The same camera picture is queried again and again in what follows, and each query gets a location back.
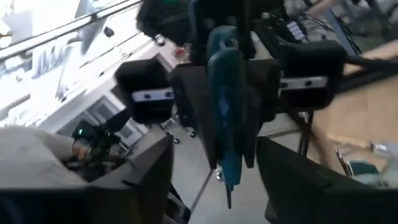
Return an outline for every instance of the metal rail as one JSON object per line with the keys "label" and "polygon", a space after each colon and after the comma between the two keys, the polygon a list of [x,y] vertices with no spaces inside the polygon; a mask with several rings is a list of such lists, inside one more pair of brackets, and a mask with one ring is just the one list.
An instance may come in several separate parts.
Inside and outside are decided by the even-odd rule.
{"label": "metal rail", "polygon": [[126,1],[123,1],[120,3],[117,3],[113,6],[99,10],[97,12],[79,17],[78,19],[75,19],[74,21],[72,21],[68,24],[60,26],[58,28],[55,28],[55,29],[45,32],[43,34],[39,34],[37,36],[28,38],[26,40],[22,40],[12,46],[9,46],[9,47],[6,47],[5,49],[0,50],[0,62],[4,61],[6,59],[9,59],[11,57],[17,56],[27,50],[31,50],[37,46],[42,45],[42,44],[46,44],[46,43],[48,43],[52,40],[55,40],[63,35],[66,35],[68,33],[79,30],[84,26],[90,25],[94,22],[98,22],[104,18],[107,18],[108,16],[112,16],[112,15],[114,15],[118,12],[121,12],[123,10],[126,10],[130,7],[134,7],[141,2],[142,1],[133,2],[132,0],[126,0]]}

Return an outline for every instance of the floor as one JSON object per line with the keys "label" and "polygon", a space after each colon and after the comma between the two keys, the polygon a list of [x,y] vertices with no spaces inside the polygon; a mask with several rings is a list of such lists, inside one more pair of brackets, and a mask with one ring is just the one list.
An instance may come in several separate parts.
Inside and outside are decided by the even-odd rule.
{"label": "floor", "polygon": [[[292,125],[284,114],[280,114],[276,120],[263,126],[260,135]],[[170,127],[170,132],[181,140],[180,144],[175,145],[173,184],[183,202],[191,208],[210,169],[197,138],[192,139],[178,126]],[[299,137],[293,134],[276,138],[275,141],[295,150]],[[267,201],[268,196],[257,167],[243,169],[241,184],[232,194],[231,210],[227,207],[224,185],[213,174],[193,211],[190,223],[268,223],[264,218]]]}

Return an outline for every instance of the table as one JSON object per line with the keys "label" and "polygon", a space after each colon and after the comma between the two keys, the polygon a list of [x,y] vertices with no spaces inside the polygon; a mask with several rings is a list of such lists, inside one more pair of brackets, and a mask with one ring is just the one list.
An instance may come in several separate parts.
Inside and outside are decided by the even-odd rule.
{"label": "table", "polygon": [[[398,56],[398,40],[370,50],[363,54],[367,58],[392,58]],[[345,75],[349,76],[359,67],[347,65]],[[398,142],[398,76],[390,77],[356,90],[336,96],[332,104],[314,115],[313,128],[319,130],[322,141],[327,144],[329,165],[341,171],[334,155],[335,146],[327,138],[346,141],[376,143]],[[308,150],[308,156],[318,159],[314,147]]]}

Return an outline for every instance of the chair wheel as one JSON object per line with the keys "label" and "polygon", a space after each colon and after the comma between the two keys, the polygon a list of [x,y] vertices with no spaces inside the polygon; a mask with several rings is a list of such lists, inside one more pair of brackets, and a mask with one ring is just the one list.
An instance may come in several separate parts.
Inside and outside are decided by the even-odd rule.
{"label": "chair wheel", "polygon": [[192,132],[189,133],[189,136],[190,136],[191,138],[194,138],[194,137],[197,136],[197,133],[194,132],[194,131],[192,131]]}

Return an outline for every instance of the teal power tool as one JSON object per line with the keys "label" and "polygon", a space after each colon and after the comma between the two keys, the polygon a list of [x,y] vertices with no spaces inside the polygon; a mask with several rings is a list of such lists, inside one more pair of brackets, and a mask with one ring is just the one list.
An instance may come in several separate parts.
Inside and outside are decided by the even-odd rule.
{"label": "teal power tool", "polygon": [[231,192],[241,180],[246,136],[245,61],[233,26],[220,26],[210,33],[207,45],[207,75],[216,118],[216,147],[231,208]]}

